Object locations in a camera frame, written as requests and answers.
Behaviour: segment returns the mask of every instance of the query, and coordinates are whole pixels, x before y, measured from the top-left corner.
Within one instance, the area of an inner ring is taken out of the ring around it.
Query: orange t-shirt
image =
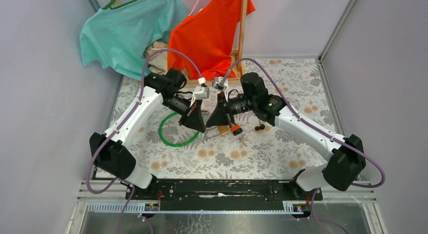
[[[202,11],[188,16],[171,33],[168,48],[192,59],[202,76],[212,80],[229,69],[236,24],[241,20],[242,0],[212,0]],[[248,0],[247,15],[255,11]],[[199,76],[193,65],[174,52],[168,52],[168,69],[186,68],[189,79]]]

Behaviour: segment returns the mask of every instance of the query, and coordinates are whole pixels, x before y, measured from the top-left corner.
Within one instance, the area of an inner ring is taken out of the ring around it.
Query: black joint
[[[364,152],[362,141],[356,135],[351,135],[344,140],[346,144]],[[345,146],[333,149],[332,153],[333,156],[323,170],[324,179],[333,188],[346,191],[365,168],[365,158]]]
[[[104,135],[92,134],[89,139],[92,156],[105,140],[106,137]],[[131,175],[135,168],[136,160],[121,143],[109,140],[100,150],[94,165],[124,180]]]
[[[123,182],[123,181],[120,181],[119,182],[121,185],[123,185],[123,186],[126,186],[126,187],[128,187],[128,188],[131,188],[131,186],[129,185],[129,184],[127,184],[127,183],[125,183],[125,182]]]
[[[294,218],[308,218],[312,214],[311,210],[307,205],[300,205],[299,208],[297,206],[293,206],[293,211],[302,212],[302,214],[291,214]]]

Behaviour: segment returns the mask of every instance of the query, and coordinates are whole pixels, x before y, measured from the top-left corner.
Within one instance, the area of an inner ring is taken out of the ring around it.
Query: green cable
[[[170,143],[170,142],[168,142],[167,140],[165,140],[165,138],[162,136],[162,127],[164,126],[165,122],[167,122],[167,120],[168,120],[169,118],[171,118],[171,117],[175,116],[176,114],[178,114],[178,113],[176,113],[176,112],[172,113],[171,115],[167,116],[167,117],[166,117],[166,118],[165,118],[165,119],[160,123],[160,126],[159,126],[159,137],[160,137],[160,139],[161,139],[165,144],[167,144],[168,146],[171,146],[171,147],[182,147],[182,146],[186,146],[187,144],[189,144],[189,143],[193,142],[193,140],[195,140],[195,139],[198,137],[198,135],[199,135],[199,131],[197,131],[197,132],[195,133],[195,135],[194,135],[192,138],[190,138],[187,142],[183,142],[183,143],[179,143],[179,144],[174,144],[174,143]]]

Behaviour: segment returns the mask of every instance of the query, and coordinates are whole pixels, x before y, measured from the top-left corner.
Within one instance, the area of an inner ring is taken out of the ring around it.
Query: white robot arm
[[[185,85],[186,78],[180,71],[174,69],[169,70],[165,76],[151,73],[144,81],[142,97],[138,94],[110,128],[102,135],[94,133],[89,140],[91,153],[94,155],[106,136],[116,132],[100,150],[94,164],[142,189],[146,189],[155,177],[140,168],[128,151],[135,135],[160,105],[180,114],[182,116],[179,120],[180,125],[205,132],[200,107],[202,99],[208,98],[209,94],[207,87],[198,86],[191,100],[181,98],[177,93]]]
[[[364,169],[365,159],[321,132],[336,139],[343,139],[345,143],[362,152],[361,140],[354,135],[345,138],[343,135],[332,133],[303,116],[295,108],[287,105],[281,97],[269,94],[263,79],[257,73],[247,73],[240,80],[244,93],[234,98],[227,97],[227,81],[219,87],[222,78],[213,80],[213,88],[222,92],[218,94],[217,106],[208,119],[206,127],[229,126],[232,128],[236,125],[234,115],[251,110],[260,120],[288,131],[306,142],[328,162],[312,169],[303,169],[292,179],[303,191],[308,192],[328,185],[340,191],[347,190]],[[302,121],[315,126],[318,131]]]

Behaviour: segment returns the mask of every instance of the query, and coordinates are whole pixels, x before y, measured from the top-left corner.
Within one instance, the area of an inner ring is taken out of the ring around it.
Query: beige cloth
[[[147,48],[147,50],[144,52],[144,56],[148,58],[150,55],[152,55],[155,51],[158,51],[160,49],[167,48],[168,45],[164,43],[163,41],[155,41],[150,47]],[[168,52],[163,51],[160,53],[157,53],[154,55],[149,61],[148,61],[149,67],[148,69],[153,72],[160,75],[165,75],[168,71]]]

